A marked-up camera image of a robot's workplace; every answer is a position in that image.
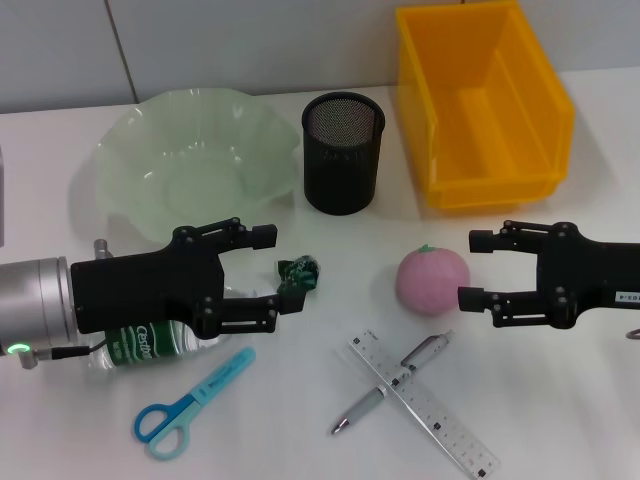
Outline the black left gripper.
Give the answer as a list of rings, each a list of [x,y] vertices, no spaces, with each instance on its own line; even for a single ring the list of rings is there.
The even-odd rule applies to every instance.
[[[182,226],[157,251],[76,262],[70,267],[80,333],[178,321],[199,339],[273,333],[279,315],[303,310],[306,293],[224,298],[219,255],[276,245],[273,224],[247,228],[238,217]]]

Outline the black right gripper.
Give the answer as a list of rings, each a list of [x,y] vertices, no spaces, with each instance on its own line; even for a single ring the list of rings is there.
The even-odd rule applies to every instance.
[[[463,312],[489,311],[493,326],[547,325],[571,329],[592,309],[639,308],[639,245],[600,242],[571,222],[552,225],[505,220],[497,233],[469,232],[471,253],[537,254],[536,291],[492,292],[459,287]]]

